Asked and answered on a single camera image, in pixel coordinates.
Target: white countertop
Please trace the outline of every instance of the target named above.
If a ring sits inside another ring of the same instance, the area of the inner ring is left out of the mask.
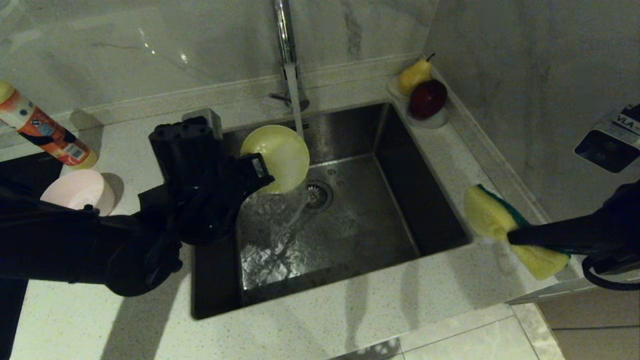
[[[388,101],[388,79],[312,88],[312,111]],[[463,116],[448,106],[450,117]],[[211,108],[225,128],[285,113],[279,102],[263,97]],[[81,131],[81,138],[101,133],[94,169],[124,184],[114,215],[139,210],[137,194],[162,183],[147,136],[184,112]],[[458,213],[467,187],[482,183],[495,191],[450,124],[436,131],[407,124]],[[36,151],[17,145],[1,150],[0,160]],[[179,273],[136,298],[123,299],[100,285],[30,281],[12,359],[328,359],[557,282],[534,280],[504,244],[475,237],[464,247],[196,321],[190,315],[189,247],[181,258]]]

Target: sink drain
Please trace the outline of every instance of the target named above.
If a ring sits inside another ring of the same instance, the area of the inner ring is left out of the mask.
[[[305,212],[320,213],[331,205],[333,191],[331,186],[320,180],[307,182],[307,203]]]

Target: vla sticker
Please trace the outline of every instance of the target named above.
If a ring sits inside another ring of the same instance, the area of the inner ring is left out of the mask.
[[[640,123],[628,116],[618,114],[618,117],[616,117],[614,123],[625,128],[626,130],[631,131],[636,135],[640,135]]]

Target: stainless steel sink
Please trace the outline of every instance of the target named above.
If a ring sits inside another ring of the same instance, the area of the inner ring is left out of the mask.
[[[195,318],[469,243],[393,105],[303,123],[307,181],[287,195],[253,195],[232,239],[196,248]],[[257,127],[225,133],[227,151],[237,154]]]

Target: wall tile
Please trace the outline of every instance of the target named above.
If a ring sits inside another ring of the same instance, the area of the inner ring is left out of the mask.
[[[301,66],[419,52],[436,3],[291,1]],[[0,19],[0,78],[53,115],[280,73],[271,0],[0,6],[19,19]]]
[[[636,291],[601,288],[538,303],[552,329],[640,326],[640,295]]]
[[[640,359],[640,328],[554,331],[568,360]]]
[[[585,215],[623,183],[573,148],[640,99],[637,1],[442,0],[424,46],[552,220]]]

